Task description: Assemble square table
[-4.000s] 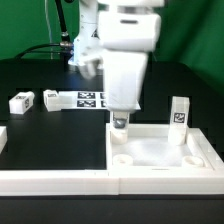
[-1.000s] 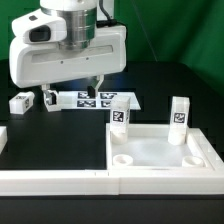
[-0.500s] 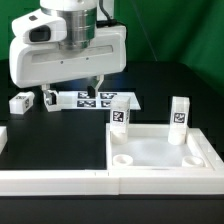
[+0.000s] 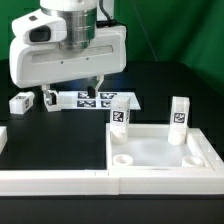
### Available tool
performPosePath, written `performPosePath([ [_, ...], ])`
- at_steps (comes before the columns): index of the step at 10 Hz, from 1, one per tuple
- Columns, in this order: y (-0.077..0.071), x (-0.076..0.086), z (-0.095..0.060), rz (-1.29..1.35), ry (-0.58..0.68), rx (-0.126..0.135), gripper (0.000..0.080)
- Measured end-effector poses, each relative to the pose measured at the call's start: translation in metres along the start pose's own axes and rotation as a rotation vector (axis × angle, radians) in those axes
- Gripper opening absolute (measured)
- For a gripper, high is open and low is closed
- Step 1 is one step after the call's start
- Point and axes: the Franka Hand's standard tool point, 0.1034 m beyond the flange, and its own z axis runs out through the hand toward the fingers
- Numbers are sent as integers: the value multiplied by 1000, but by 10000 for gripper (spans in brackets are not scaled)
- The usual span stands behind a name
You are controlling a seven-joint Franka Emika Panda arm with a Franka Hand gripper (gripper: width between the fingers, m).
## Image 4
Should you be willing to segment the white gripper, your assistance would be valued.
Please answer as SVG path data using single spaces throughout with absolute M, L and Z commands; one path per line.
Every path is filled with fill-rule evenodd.
M 126 66 L 126 28 L 99 28 L 85 49 L 67 50 L 60 45 L 66 38 L 64 19 L 36 10 L 12 22 L 15 38 L 10 45 L 10 75 L 20 88 L 41 86 L 44 102 L 57 104 L 50 91 L 53 83 L 96 76 L 87 87 L 96 98 L 106 74 L 121 72 Z

